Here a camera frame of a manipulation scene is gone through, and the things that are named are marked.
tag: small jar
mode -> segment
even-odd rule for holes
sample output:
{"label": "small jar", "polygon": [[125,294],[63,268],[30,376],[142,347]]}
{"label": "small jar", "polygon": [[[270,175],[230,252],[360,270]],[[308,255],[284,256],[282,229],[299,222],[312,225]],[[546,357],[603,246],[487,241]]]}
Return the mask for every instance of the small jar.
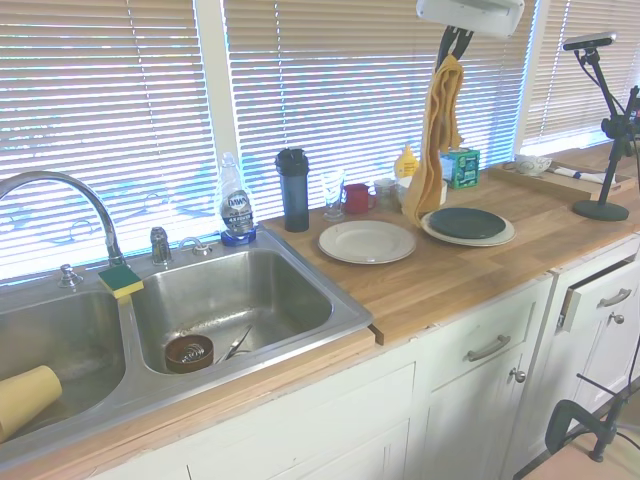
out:
{"label": "small jar", "polygon": [[391,178],[381,178],[373,182],[376,190],[376,207],[379,210],[397,212],[400,203],[396,195],[396,182]]}

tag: sponge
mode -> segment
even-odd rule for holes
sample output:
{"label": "sponge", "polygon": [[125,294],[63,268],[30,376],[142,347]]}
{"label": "sponge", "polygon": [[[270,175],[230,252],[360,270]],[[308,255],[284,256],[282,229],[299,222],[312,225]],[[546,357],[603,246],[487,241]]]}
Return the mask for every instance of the sponge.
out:
{"label": "sponge", "polygon": [[131,295],[144,288],[140,277],[126,265],[118,265],[99,272],[102,283],[113,292],[116,299]]}

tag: glass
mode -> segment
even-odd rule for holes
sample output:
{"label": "glass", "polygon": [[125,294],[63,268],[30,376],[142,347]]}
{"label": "glass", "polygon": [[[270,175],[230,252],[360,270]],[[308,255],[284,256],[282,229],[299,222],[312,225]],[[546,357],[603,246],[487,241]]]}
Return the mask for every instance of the glass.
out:
{"label": "glass", "polygon": [[344,197],[344,170],[329,170],[322,174],[322,192],[326,211],[324,219],[329,222],[339,222],[344,219],[342,211]]}
{"label": "glass", "polygon": [[376,190],[376,200],[380,210],[396,212],[400,210],[400,204],[396,196],[396,181],[390,178],[381,178],[373,182]]}

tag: dawn dish soap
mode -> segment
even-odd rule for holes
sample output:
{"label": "dawn dish soap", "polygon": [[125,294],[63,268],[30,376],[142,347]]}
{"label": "dawn dish soap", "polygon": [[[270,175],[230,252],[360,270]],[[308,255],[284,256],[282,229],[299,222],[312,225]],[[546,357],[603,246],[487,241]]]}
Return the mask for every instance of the dawn dish soap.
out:
{"label": "dawn dish soap", "polygon": [[229,152],[222,156],[220,168],[220,216],[224,222],[220,238],[228,247],[244,245],[256,239],[253,211],[240,169]]}

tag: window blinds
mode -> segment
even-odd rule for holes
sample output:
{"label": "window blinds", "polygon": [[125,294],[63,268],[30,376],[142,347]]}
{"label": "window blinds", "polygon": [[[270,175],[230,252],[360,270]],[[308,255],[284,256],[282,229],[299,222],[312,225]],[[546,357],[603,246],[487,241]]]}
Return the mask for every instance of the window blinds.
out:
{"label": "window blinds", "polygon": [[[458,101],[464,145],[483,164],[508,160],[533,1],[510,40],[477,35],[463,57]],[[415,0],[225,0],[239,149],[258,216],[281,214],[275,155],[304,148],[310,205],[319,174],[389,175],[405,143],[420,151],[427,88],[444,25],[416,17]]]}
{"label": "window blinds", "polygon": [[[0,1],[0,179],[70,174],[107,205],[123,250],[211,233],[216,163],[192,0]],[[75,190],[0,201],[0,278],[106,256]]]}
{"label": "window blinds", "polygon": [[[573,52],[562,50],[562,44],[571,37],[604,31],[618,32],[618,40],[599,49],[600,65],[609,89],[626,107],[629,90],[640,81],[638,0],[550,1],[527,116],[525,147],[538,145],[553,151],[580,146],[574,142],[581,135],[587,143],[590,138],[602,138],[591,135],[601,132],[600,123],[609,116],[604,97],[580,69]],[[589,65],[586,68],[593,74]]]}

